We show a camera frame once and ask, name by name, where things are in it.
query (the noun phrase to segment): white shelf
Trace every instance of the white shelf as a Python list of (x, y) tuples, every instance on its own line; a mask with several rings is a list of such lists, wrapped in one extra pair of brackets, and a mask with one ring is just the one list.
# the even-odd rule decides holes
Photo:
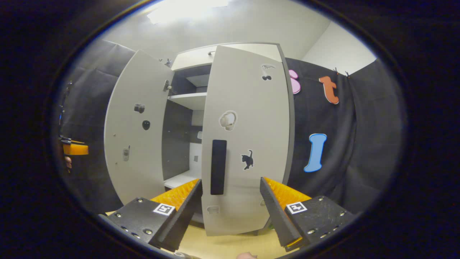
[(204, 110), (206, 95), (207, 93), (179, 94), (169, 96), (168, 99), (195, 111)]
[(199, 171), (185, 171), (180, 175), (176, 175), (164, 181), (164, 185), (168, 188), (176, 188), (182, 184), (188, 183), (195, 179), (201, 179), (201, 172)]

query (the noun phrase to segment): white cabinet door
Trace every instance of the white cabinet door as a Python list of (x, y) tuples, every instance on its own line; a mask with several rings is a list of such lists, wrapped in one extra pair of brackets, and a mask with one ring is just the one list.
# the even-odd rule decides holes
[[(276, 44), (235, 43), (224, 44), (222, 46), (250, 51), (281, 62), (281, 55)], [(176, 59), (174, 60), (171, 69), (173, 71), (178, 71), (200, 65), (212, 64), (216, 48), (217, 46), (209, 46), (180, 53), (176, 56)]]
[[(226, 129), (220, 119), (232, 112), (236, 122)], [(269, 214), (261, 204), (260, 178), (283, 181), (289, 123), (288, 85), (282, 62), (218, 46), (203, 120), (201, 200), (207, 235), (239, 234), (261, 229), (267, 223)], [(211, 195), (213, 140), (227, 141), (222, 195)], [(253, 163), (245, 169), (242, 158), (250, 155), (249, 150)]]
[[(112, 92), (104, 149), (110, 179), (123, 204), (139, 196), (151, 199), (165, 191), (161, 137), (168, 92), (163, 88), (173, 75), (170, 68), (139, 50)], [(134, 110), (136, 104), (144, 106), (142, 113)]]

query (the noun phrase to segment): cat sticker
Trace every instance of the cat sticker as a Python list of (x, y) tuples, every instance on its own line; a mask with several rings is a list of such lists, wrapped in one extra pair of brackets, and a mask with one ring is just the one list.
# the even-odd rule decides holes
[(250, 155), (241, 155), (242, 156), (241, 162), (246, 163), (246, 167), (243, 168), (244, 170), (249, 169), (250, 166), (254, 167), (253, 151), (252, 150), (248, 150), (248, 151), (251, 152)]

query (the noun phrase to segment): door handle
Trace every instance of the door handle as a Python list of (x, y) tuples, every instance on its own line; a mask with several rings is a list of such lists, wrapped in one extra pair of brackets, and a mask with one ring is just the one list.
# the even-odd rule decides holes
[(227, 141), (213, 140), (211, 155), (211, 195), (224, 194)]

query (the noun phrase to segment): black fabric backdrop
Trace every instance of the black fabric backdrop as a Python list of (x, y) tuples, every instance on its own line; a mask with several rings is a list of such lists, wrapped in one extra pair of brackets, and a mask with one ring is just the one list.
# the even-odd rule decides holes
[[(286, 59), (299, 78), (294, 95), (295, 140), (288, 186), (325, 195), (352, 213), (369, 206), (400, 158), (405, 114), (394, 78), (376, 60), (349, 77), (308, 62)], [(337, 85), (338, 104), (327, 101), (319, 78)], [(326, 134), (322, 168), (306, 173), (314, 133)]]
[(104, 122), (112, 90), (134, 51), (109, 41), (95, 41), (76, 61), (64, 87), (72, 82), (62, 113), (61, 134), (85, 142), (89, 155), (70, 156), (72, 169), (62, 176), (81, 204), (94, 213), (122, 207), (104, 155)]
[[(62, 133), (89, 145), (90, 155), (73, 156), (66, 183), (90, 211), (122, 206), (111, 184), (104, 156), (104, 120), (115, 83), (134, 51), (100, 41), (80, 60), (69, 80)], [(388, 182), (399, 158), (404, 114), (396, 81), (376, 60), (349, 78), (308, 62), (286, 58), (302, 89), (294, 95), (295, 141), (288, 186), (309, 196), (325, 195), (352, 213), (365, 209)], [(337, 85), (338, 104), (324, 94), (320, 77)], [(306, 173), (309, 136), (327, 136), (322, 168)]]

